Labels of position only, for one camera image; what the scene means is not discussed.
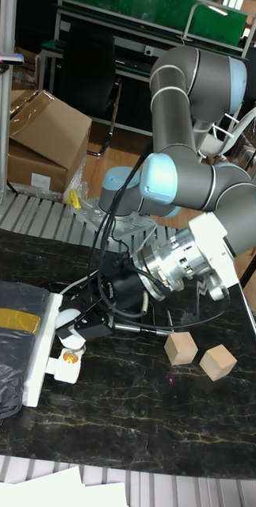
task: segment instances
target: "black office chair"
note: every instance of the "black office chair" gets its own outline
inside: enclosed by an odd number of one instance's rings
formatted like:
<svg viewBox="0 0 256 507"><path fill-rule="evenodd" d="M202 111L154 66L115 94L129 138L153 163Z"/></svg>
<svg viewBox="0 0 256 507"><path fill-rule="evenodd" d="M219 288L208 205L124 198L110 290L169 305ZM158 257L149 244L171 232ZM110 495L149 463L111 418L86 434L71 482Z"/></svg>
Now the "black office chair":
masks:
<svg viewBox="0 0 256 507"><path fill-rule="evenodd" d="M121 80L116 79L113 36L95 32L77 23L71 25L63 54L59 98L87 116L112 114L109 135L99 152L105 152L113 136L120 100Z"/></svg>

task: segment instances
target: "white chair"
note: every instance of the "white chair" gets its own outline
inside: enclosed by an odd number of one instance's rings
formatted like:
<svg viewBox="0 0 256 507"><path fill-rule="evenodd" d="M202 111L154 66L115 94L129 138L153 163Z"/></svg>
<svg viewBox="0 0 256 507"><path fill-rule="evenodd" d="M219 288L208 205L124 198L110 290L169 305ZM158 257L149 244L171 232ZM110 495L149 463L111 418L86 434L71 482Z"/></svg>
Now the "white chair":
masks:
<svg viewBox="0 0 256 507"><path fill-rule="evenodd" d="M232 121L236 123L234 128L228 132L225 131L223 128L218 127L217 125L213 124L212 129L214 132L214 135L207 134L203 143L201 144L199 148L199 155L203 158L206 157L219 157L221 155L224 155L224 153L227 153L236 141L238 140L239 136L242 134L244 129L247 127L247 125L250 124L250 122L256 117L256 107L251 109L251 111L247 112L246 115L240 120L236 120L232 116L225 115L231 118ZM225 134L224 141L220 141L216 137L216 131L221 131Z"/></svg>

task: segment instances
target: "marble surface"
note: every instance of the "marble surface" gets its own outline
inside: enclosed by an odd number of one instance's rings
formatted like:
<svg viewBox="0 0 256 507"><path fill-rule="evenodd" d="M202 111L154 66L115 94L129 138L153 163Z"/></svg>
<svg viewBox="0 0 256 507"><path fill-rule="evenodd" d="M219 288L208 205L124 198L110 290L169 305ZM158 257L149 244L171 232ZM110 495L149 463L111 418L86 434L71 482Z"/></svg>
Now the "marble surface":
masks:
<svg viewBox="0 0 256 507"><path fill-rule="evenodd" d="M89 255L86 247L0 230L0 280L71 282L85 274ZM179 322L194 311L194 286L170 304ZM201 317L220 311L218 304L204 305ZM232 288L226 313L194 327L192 335L199 352L191 365L181 367L170 366L162 337L118 332L91 341L75 385L46 375L39 406L0 421L0 454L256 478L256 337L239 287ZM213 383L199 361L219 343L238 363Z"/></svg>

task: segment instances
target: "chair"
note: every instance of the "chair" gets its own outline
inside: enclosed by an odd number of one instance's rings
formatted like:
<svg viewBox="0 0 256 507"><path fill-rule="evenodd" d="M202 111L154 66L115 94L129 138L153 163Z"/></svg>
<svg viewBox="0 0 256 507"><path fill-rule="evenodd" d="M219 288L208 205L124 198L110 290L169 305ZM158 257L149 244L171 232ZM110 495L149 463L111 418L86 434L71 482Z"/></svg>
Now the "chair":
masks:
<svg viewBox="0 0 256 507"><path fill-rule="evenodd" d="M71 25L63 53L59 79L60 100L87 116L96 118L112 115L109 135L99 152L103 155L113 136L120 100L121 80L116 79L113 36L95 32L74 23Z"/></svg>
<svg viewBox="0 0 256 507"><path fill-rule="evenodd" d="M232 121L236 123L234 128L228 132L223 130L221 127L218 127L217 125L213 124L212 128L214 131L214 135L207 134L203 143L201 144L199 148L199 155L203 158L206 157L219 157L221 155L224 155L224 153L227 153L236 141L238 140L239 136L242 134L244 129L247 127L247 125L250 124L250 122L256 117L256 107L251 109L251 111L247 112L246 115L240 120L236 120L235 118L230 118ZM220 141L216 137L216 131L221 131L225 134L224 141Z"/></svg>

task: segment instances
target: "black plastic bag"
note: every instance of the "black plastic bag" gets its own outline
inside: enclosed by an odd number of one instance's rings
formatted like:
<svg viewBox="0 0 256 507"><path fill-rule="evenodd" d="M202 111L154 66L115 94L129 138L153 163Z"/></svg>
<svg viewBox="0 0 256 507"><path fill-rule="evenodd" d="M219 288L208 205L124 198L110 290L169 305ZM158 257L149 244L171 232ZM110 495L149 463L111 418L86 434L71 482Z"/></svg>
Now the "black plastic bag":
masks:
<svg viewBox="0 0 256 507"><path fill-rule="evenodd" d="M0 281L0 309L40 318L49 292L27 284ZM0 419L21 409L24 381L36 336L27 330L0 326Z"/></svg>

